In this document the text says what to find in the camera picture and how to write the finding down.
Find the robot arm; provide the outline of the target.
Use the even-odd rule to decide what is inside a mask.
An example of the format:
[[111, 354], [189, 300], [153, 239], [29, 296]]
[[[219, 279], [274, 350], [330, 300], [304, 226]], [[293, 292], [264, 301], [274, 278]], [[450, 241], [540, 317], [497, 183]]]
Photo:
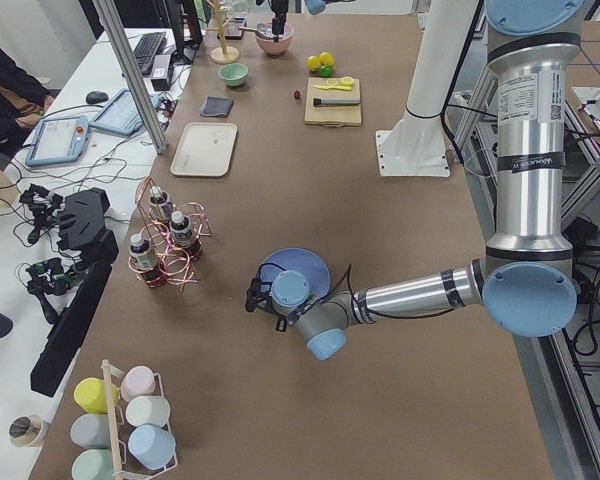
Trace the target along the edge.
[[[305, 6], [311, 15], [316, 15], [323, 12], [328, 4], [339, 2], [340, 0], [307, 0]], [[284, 35], [289, 2], [287, 0], [272, 0], [268, 4], [273, 12], [271, 32], [274, 41], [277, 42]]]
[[350, 326], [428, 319], [473, 304], [518, 336], [564, 328], [577, 304], [572, 246], [560, 215], [565, 77], [580, 49], [581, 10], [578, 1], [433, 2], [404, 115], [377, 134], [382, 175], [447, 174], [444, 112], [454, 73], [484, 17], [486, 66], [497, 80], [498, 151], [495, 231], [483, 258], [411, 281], [322, 294], [304, 269], [275, 254], [253, 277], [246, 310], [274, 314], [279, 330], [295, 328], [320, 360], [346, 344]]

